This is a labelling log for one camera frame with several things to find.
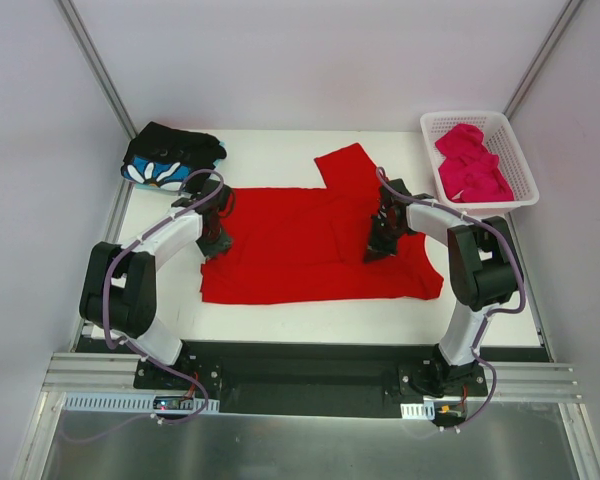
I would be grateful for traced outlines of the red t shirt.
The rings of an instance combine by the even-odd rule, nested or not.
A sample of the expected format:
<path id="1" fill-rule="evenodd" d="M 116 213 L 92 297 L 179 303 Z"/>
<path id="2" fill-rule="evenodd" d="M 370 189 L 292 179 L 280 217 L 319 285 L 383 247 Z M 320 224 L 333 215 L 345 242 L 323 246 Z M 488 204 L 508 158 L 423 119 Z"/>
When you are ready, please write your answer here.
<path id="1" fill-rule="evenodd" d="M 240 188 L 223 225 L 229 252 L 201 267 L 202 299 L 271 305 L 440 296 L 422 234 L 403 236 L 394 256 L 367 263 L 379 207 L 376 166 L 354 143 L 315 160 L 321 188 Z"/>

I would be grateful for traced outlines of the black flower t shirt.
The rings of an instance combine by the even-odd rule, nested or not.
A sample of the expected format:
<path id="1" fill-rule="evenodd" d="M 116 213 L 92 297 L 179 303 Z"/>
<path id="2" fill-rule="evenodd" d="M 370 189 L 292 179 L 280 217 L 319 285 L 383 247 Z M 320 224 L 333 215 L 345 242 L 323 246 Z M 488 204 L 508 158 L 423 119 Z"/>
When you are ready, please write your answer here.
<path id="1" fill-rule="evenodd" d="M 226 156 L 224 144 L 213 135 L 149 122 L 129 142 L 120 171 L 135 184 L 197 194 L 210 174 L 184 181 L 195 171 L 213 170 Z"/>

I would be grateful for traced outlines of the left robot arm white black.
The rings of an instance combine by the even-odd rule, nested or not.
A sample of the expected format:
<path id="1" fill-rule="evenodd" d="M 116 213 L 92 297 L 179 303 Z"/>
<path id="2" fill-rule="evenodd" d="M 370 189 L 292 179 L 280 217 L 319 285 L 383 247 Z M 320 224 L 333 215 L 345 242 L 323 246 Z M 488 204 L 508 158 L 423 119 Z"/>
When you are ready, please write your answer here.
<path id="1" fill-rule="evenodd" d="M 112 346 L 126 341 L 157 360 L 156 375 L 168 388 L 191 377 L 191 354 L 157 316 L 157 273 L 173 256 L 196 245 L 204 261 L 227 253 L 232 239 L 222 220 L 232 213 L 235 194 L 208 179 L 196 195 L 178 198 L 167 214 L 135 239 L 100 242 L 90 253 L 79 314 L 105 332 Z"/>

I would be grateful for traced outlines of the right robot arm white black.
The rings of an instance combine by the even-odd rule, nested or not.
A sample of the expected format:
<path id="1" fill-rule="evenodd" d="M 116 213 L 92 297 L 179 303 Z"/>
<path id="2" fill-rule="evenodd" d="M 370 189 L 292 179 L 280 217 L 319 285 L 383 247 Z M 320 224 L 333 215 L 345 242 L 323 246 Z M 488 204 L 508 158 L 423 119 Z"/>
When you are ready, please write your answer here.
<path id="1" fill-rule="evenodd" d="M 524 278 L 508 224 L 495 216 L 478 220 L 379 171 L 379 209 L 371 217 L 364 261 L 398 253 L 405 235 L 422 233 L 447 248 L 449 280 L 456 304 L 449 326 L 429 362 L 409 375 L 409 387 L 441 398 L 475 380 L 484 364 L 480 346 L 491 317 L 524 310 Z"/>

